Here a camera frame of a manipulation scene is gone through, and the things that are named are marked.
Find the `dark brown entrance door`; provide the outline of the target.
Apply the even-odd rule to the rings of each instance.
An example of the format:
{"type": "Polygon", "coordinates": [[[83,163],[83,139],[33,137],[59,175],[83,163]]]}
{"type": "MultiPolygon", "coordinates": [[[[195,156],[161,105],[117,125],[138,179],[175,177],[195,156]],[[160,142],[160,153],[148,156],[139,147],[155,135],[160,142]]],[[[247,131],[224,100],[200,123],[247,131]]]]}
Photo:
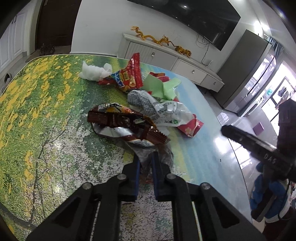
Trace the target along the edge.
{"type": "Polygon", "coordinates": [[[81,0],[41,1],[35,48],[70,46],[81,0]]]}

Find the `white tissue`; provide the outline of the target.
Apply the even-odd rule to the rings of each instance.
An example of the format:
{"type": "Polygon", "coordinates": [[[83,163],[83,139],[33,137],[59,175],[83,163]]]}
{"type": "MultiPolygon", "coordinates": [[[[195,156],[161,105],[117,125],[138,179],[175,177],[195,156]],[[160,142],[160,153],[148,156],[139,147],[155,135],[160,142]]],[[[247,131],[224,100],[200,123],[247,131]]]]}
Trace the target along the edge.
{"type": "Polygon", "coordinates": [[[105,63],[103,67],[87,65],[85,61],[82,64],[82,71],[78,76],[85,80],[100,81],[112,74],[112,66],[105,63]]]}

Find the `white printed plastic bag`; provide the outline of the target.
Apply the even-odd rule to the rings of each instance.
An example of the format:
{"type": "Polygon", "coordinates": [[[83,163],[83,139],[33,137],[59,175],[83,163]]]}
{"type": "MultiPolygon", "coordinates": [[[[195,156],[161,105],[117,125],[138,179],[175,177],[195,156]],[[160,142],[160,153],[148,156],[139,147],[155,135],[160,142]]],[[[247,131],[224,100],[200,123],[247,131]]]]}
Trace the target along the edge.
{"type": "Polygon", "coordinates": [[[127,95],[130,108],[148,116],[156,126],[178,127],[194,119],[194,115],[177,101],[158,102],[144,90],[133,90],[127,95]]]}

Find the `grey slippers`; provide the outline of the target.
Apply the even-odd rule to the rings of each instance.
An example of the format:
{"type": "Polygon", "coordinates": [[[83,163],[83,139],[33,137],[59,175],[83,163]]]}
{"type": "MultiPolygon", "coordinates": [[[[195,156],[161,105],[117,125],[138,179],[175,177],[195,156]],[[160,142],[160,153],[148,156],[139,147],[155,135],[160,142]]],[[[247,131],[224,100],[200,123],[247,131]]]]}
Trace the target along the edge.
{"type": "Polygon", "coordinates": [[[9,82],[11,81],[11,78],[12,78],[11,73],[7,73],[7,74],[4,76],[4,82],[5,82],[5,83],[9,83],[9,82]]]}

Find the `golden dragon figurine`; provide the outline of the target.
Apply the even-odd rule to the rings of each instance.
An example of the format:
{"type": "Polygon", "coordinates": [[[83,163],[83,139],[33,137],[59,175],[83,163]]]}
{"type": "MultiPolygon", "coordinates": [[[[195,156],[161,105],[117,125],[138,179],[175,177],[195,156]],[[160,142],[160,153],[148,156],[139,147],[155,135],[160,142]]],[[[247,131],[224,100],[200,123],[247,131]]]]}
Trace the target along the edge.
{"type": "Polygon", "coordinates": [[[150,39],[152,40],[152,42],[162,46],[163,44],[166,44],[167,46],[169,46],[169,44],[171,43],[171,41],[169,40],[168,37],[166,37],[165,35],[163,35],[163,37],[161,39],[156,39],[155,37],[153,37],[152,35],[145,35],[138,26],[132,26],[131,31],[135,31],[136,32],[136,37],[139,37],[140,39],[142,39],[143,41],[150,39]]]}

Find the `white built-in cabinet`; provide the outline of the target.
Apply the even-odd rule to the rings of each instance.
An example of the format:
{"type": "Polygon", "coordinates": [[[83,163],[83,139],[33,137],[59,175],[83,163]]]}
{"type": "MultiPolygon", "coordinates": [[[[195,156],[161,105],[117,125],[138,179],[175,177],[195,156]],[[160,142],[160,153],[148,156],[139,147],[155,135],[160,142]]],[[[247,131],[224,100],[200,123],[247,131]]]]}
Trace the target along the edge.
{"type": "Polygon", "coordinates": [[[1,37],[1,71],[23,52],[23,38],[28,8],[15,15],[1,37]]]}

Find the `white grey tv cabinet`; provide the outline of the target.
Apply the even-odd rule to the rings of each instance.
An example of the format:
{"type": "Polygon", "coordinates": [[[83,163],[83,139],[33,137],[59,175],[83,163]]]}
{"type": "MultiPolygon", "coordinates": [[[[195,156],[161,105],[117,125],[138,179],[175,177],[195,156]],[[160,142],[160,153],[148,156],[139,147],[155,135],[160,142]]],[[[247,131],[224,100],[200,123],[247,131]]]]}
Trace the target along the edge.
{"type": "Polygon", "coordinates": [[[170,70],[214,92],[219,92],[224,85],[215,72],[201,63],[150,40],[143,41],[136,36],[123,33],[116,56],[129,59],[134,53],[140,54],[142,63],[170,70]]]}

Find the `purple storage stool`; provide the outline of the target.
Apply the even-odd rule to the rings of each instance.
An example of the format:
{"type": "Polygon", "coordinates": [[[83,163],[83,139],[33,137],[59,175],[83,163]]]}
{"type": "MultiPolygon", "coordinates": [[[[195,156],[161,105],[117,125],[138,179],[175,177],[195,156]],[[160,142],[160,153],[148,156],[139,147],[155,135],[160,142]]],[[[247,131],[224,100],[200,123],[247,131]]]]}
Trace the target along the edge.
{"type": "Polygon", "coordinates": [[[254,127],[253,127],[253,131],[254,133],[259,136],[263,131],[264,131],[264,127],[261,124],[261,122],[258,122],[254,127]]]}

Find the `red snack bag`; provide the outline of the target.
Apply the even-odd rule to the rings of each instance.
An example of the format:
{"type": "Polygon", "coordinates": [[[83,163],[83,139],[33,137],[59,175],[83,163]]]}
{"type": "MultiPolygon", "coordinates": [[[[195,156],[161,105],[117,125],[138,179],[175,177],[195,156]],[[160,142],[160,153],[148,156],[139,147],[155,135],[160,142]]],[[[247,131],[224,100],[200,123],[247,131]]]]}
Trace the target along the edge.
{"type": "Polygon", "coordinates": [[[99,80],[99,85],[116,85],[123,92],[143,87],[140,54],[134,53],[125,68],[99,80]]]}

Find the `red pink paper wrapper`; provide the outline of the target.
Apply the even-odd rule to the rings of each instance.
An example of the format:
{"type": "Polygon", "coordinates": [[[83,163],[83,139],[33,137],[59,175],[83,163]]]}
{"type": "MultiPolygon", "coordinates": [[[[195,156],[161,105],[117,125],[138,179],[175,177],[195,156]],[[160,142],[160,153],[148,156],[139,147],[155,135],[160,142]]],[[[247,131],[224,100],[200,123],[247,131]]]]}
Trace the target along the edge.
{"type": "Polygon", "coordinates": [[[194,137],[197,132],[201,129],[201,127],[204,125],[203,122],[197,119],[196,114],[193,114],[193,119],[190,120],[185,125],[180,125],[178,129],[184,133],[187,137],[194,137]]]}

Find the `light green paper sheet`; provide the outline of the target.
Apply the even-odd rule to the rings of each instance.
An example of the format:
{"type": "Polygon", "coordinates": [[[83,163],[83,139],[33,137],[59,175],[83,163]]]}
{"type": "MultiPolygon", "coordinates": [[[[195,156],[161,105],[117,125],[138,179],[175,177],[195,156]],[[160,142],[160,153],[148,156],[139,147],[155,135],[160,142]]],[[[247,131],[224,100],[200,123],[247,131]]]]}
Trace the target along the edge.
{"type": "Polygon", "coordinates": [[[148,92],[154,98],[162,100],[174,100],[178,99],[176,88],[181,84],[181,80],[178,78],[169,78],[168,76],[156,77],[149,74],[142,86],[142,90],[148,92]]]}

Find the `dark shoes pair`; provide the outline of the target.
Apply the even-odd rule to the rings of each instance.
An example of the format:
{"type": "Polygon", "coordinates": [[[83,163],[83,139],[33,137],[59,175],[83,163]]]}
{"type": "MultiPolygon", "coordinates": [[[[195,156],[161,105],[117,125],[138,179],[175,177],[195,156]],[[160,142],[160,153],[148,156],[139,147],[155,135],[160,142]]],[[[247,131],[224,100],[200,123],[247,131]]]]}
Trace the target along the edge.
{"type": "Polygon", "coordinates": [[[39,54],[40,56],[53,55],[54,52],[55,52],[55,46],[52,43],[49,43],[49,44],[43,43],[40,47],[39,54]]]}

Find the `hanging laundry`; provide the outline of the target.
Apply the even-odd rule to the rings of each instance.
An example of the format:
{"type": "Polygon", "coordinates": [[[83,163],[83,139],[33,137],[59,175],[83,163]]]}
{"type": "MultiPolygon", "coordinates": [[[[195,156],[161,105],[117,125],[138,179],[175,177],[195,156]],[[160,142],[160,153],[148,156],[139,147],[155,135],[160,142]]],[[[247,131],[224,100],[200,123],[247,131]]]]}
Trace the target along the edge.
{"type": "Polygon", "coordinates": [[[278,91],[278,96],[280,97],[280,99],[281,99],[282,101],[284,101],[284,100],[288,100],[289,98],[291,98],[292,95],[293,95],[293,93],[294,93],[294,89],[293,89],[293,88],[289,88],[289,89],[287,89],[287,88],[284,86],[282,89],[280,89],[280,90],[278,91]]]}

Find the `black wall television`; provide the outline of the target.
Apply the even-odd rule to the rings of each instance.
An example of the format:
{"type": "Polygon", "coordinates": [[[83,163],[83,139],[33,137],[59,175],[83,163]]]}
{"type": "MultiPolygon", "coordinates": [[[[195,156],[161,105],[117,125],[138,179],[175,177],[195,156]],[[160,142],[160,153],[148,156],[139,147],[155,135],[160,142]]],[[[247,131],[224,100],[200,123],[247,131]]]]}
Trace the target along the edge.
{"type": "Polygon", "coordinates": [[[133,3],[177,19],[220,51],[241,18],[228,0],[138,0],[133,3]]]}

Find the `dark brown snack wrapper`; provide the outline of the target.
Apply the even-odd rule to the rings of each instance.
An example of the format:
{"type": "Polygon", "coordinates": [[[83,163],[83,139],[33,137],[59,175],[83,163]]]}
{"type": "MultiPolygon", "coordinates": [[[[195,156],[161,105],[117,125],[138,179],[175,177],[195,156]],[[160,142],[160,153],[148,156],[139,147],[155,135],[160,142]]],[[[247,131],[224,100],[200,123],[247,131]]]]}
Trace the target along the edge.
{"type": "Polygon", "coordinates": [[[87,121],[98,135],[119,138],[141,148],[165,145],[170,141],[151,118],[118,103],[95,106],[88,111],[87,121]]]}

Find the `grey steel refrigerator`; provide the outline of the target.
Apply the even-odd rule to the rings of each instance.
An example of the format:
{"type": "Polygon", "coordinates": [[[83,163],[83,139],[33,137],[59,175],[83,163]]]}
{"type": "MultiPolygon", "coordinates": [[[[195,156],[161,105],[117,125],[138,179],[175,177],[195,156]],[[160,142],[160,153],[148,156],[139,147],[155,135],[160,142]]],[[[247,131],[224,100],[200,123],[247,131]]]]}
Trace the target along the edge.
{"type": "Polygon", "coordinates": [[[218,71],[224,85],[214,98],[223,109],[241,116],[263,88],[275,65],[272,44],[246,30],[218,71]]]}

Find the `golden tiger figurine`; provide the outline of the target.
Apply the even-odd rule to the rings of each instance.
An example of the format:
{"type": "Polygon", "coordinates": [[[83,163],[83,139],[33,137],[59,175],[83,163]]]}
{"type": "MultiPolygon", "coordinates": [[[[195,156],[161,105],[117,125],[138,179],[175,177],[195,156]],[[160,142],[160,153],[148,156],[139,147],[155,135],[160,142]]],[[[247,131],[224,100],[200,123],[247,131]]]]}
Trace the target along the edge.
{"type": "Polygon", "coordinates": [[[190,50],[187,50],[187,49],[184,49],[183,47],[181,46],[174,46],[174,49],[176,52],[178,52],[179,54],[181,55],[185,55],[187,56],[188,58],[191,57],[192,53],[190,50]]]}

